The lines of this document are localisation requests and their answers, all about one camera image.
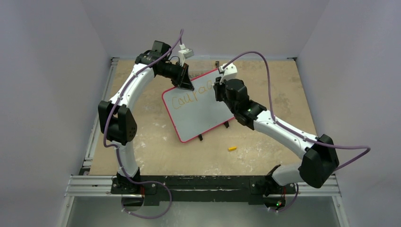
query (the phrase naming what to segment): white wall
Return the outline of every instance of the white wall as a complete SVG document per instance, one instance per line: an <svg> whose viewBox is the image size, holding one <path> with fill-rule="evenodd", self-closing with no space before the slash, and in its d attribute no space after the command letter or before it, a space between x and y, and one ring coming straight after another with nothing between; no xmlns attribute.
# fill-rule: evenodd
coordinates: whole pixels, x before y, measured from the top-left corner
<svg viewBox="0 0 401 227"><path fill-rule="evenodd" d="M109 58L79 0L0 3L1 226L53 227Z"/></svg>
<svg viewBox="0 0 401 227"><path fill-rule="evenodd" d="M112 56L136 57L154 40L183 41L197 57L258 50L298 56L328 0L82 0Z"/></svg>
<svg viewBox="0 0 401 227"><path fill-rule="evenodd" d="M330 0L297 60L317 131L372 147L338 173L351 226L401 226L400 25L399 0Z"/></svg>

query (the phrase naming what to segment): wooden table surface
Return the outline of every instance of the wooden table surface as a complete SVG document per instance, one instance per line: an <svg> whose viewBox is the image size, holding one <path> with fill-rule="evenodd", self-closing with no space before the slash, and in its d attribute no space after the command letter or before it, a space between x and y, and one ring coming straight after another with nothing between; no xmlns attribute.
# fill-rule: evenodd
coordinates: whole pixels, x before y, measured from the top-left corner
<svg viewBox="0 0 401 227"><path fill-rule="evenodd" d="M191 70L211 70L215 61L188 60ZM267 75L262 61L235 61L238 79L248 88L250 98L269 108ZM111 96L129 76L134 61L120 60ZM294 61L269 62L274 113L277 117L315 134L308 103ZM161 94L172 87L169 79L156 76L144 89L133 110L138 125L134 138L135 157L143 175L265 175L277 164L300 161L272 138L230 121L203 135L181 143L163 104ZM91 175L115 175L117 161L113 148L97 142ZM237 150L228 152L229 147Z"/></svg>

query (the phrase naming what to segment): floor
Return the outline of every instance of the floor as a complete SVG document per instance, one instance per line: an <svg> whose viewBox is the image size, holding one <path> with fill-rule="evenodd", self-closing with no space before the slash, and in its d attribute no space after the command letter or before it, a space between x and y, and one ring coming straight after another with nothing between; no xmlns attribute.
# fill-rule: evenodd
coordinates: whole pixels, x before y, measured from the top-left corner
<svg viewBox="0 0 401 227"><path fill-rule="evenodd" d="M215 66L213 61L186 61L190 73L199 74ZM235 61L238 79L248 88L250 98L269 106L267 76L262 61ZM134 61L118 62L111 96L129 76ZM315 134L304 89L294 61L270 61L274 113L286 122ZM138 124L134 150L142 175L265 175L277 164L300 161L286 147L272 138L230 121L226 129L219 126L203 135L181 143L163 104L161 94L171 82L156 76L144 89L133 110ZM229 152L229 147L237 150ZM117 162L114 149L97 141L90 175L114 175Z"/></svg>

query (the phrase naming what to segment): whiteboard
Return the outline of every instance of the whiteboard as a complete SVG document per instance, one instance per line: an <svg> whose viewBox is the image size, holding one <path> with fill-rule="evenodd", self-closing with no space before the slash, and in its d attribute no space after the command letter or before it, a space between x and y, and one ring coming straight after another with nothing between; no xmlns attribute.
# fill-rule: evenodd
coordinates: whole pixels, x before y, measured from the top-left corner
<svg viewBox="0 0 401 227"><path fill-rule="evenodd" d="M173 87L163 92L164 105L181 142L233 119L226 104L215 98L213 84L219 76L215 69L191 80L194 91Z"/></svg>

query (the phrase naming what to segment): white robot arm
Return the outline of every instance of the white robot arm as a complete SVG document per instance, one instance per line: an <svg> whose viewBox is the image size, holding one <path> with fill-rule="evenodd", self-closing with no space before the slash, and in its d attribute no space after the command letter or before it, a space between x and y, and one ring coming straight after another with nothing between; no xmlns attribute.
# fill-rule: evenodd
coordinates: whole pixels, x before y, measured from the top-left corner
<svg viewBox="0 0 401 227"><path fill-rule="evenodd" d="M222 76L216 78L213 86L216 101L226 103L240 124L272 137L302 160L293 165L274 167L267 175L267 180L270 181L269 187L278 188L289 183L306 182L312 187L320 188L338 167L339 160L334 148L323 147L314 144L313 141L333 144L331 138L327 135L317 137L277 117L273 119L266 107L249 99L244 82L235 79L237 70L232 63L227 67L225 64L220 66L219 73ZM302 134L303 140L277 125L277 121Z"/></svg>
<svg viewBox="0 0 401 227"><path fill-rule="evenodd" d="M161 75L171 79L175 87L194 90L188 75L188 65L185 59L193 56L191 49L180 45L178 52L179 62L172 64L168 57L162 59L151 68L146 68L139 75L138 72L148 64L155 61L165 54L171 47L163 42L155 41L152 50L140 54L136 60L130 76L127 78L120 90L109 102L101 101L98 106L99 121L102 133L105 133L106 121L112 107L119 100L118 106L114 110L107 129L107 139L119 148L122 166L129 177L134 177L138 172L138 165L135 161L132 140L137 131L137 124L132 116L132 110L143 89L156 76ZM118 174L124 176L120 168Z"/></svg>

